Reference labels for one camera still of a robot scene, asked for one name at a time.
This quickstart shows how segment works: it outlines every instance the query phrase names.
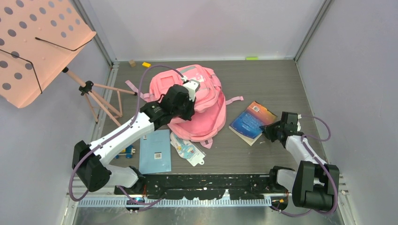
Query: wood grain surface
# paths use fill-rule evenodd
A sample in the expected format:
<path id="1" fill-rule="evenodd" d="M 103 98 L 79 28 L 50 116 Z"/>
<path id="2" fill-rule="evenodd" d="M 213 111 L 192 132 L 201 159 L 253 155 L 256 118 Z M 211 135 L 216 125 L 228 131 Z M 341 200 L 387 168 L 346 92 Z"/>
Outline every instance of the wood grain surface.
<path id="1" fill-rule="evenodd" d="M 279 142 L 271 143 L 262 135 L 253 146 L 249 146 L 228 128 L 228 125 L 252 101 L 261 103 L 279 119 L 282 111 L 312 115 L 294 61 L 167 61 L 151 62 L 151 64 L 163 64 L 174 68 L 199 64 L 211 68 L 219 77 L 227 99 L 235 96 L 245 98 L 244 101 L 237 101 L 227 106 L 227 122 L 214 137 L 211 149 L 198 144 L 198 147 L 206 153 L 204 165 L 193 167 L 187 160 L 180 158 L 177 151 L 171 147 L 172 171 L 170 173 L 268 173 L 275 165 L 297 169 L 298 165 L 294 158 Z M 124 83 L 126 80 L 138 86 L 145 69 L 138 62 L 134 68 L 131 68 L 128 62 L 121 62 L 115 87 L 129 90 Z M 147 74 L 143 81 L 144 93 L 148 92 L 152 77 L 165 70 L 155 68 Z M 138 97 L 121 93 L 121 98 L 123 117 L 118 120 L 123 124 L 134 115 Z M 115 92 L 112 94 L 110 103 L 117 108 Z M 304 133 L 318 135 L 312 119 L 303 118 L 300 121 Z M 116 124 L 107 117 L 102 135 L 111 132 L 116 127 Z M 309 142 L 312 148 L 323 157 L 320 143 L 315 140 L 309 140 Z M 132 159 L 121 156 L 119 159 L 114 159 L 111 164 L 139 167 L 139 140 L 134 143 L 134 147 L 137 152 Z"/>

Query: book barcode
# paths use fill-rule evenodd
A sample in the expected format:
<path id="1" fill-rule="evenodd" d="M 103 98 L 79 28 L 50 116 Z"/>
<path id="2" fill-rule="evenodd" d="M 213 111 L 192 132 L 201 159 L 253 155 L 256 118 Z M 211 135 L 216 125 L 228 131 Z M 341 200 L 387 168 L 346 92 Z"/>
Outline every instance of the book barcode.
<path id="1" fill-rule="evenodd" d="M 155 159 L 161 159 L 161 152 L 155 152 Z"/>

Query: white wall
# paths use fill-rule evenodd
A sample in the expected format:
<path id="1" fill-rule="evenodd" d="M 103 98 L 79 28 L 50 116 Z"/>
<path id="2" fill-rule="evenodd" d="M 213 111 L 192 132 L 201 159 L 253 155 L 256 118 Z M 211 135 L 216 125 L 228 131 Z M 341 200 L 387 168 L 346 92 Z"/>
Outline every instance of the white wall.
<path id="1" fill-rule="evenodd" d="M 89 1 L 118 60 L 293 58 L 323 2 Z"/>
<path id="2" fill-rule="evenodd" d="M 97 83 L 105 83 L 109 72 L 93 42 L 68 67 Z M 78 85 L 61 73 L 26 108 L 0 98 L 0 115 L 0 224 L 56 225 L 73 147 L 90 140 L 94 125 Z"/>
<path id="3" fill-rule="evenodd" d="M 298 64 L 359 224 L 397 224 L 397 11 L 396 0 L 335 1 Z"/>

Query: backpack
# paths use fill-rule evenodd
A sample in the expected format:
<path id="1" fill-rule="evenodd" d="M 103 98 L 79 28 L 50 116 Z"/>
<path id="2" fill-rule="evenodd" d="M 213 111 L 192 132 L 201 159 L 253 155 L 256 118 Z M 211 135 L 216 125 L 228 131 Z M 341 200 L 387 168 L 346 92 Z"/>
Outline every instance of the backpack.
<path id="1" fill-rule="evenodd" d="M 186 121 L 181 118 L 174 118 L 168 126 L 179 138 L 200 142 L 202 146 L 209 149 L 213 144 L 212 137 L 225 125 L 226 105 L 236 100 L 242 101 L 243 97 L 234 97 L 226 101 L 221 90 L 221 82 L 212 69 L 200 65 L 191 65 L 177 70 L 189 80 L 199 81 L 200 88 L 196 92 L 195 114 L 192 116 L 192 120 Z M 130 81 L 126 81 L 126 84 L 134 92 L 138 92 L 136 86 Z M 152 78 L 149 93 L 140 93 L 140 97 L 146 102 L 158 100 L 174 84 L 183 84 L 175 71 L 169 70 L 159 73 Z"/>

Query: gray reflective stripe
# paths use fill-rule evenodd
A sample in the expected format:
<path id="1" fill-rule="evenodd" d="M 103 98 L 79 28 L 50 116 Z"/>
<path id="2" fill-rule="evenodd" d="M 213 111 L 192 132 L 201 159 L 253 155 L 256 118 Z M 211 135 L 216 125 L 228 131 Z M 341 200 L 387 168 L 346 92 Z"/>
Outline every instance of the gray reflective stripe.
<path id="1" fill-rule="evenodd" d="M 196 66 L 190 66 L 190 67 L 187 67 L 187 68 L 181 70 L 180 73 L 183 74 L 183 73 L 185 73 L 185 72 L 187 72 L 187 71 L 190 71 L 191 69 L 195 69 L 195 68 L 196 68 Z"/>

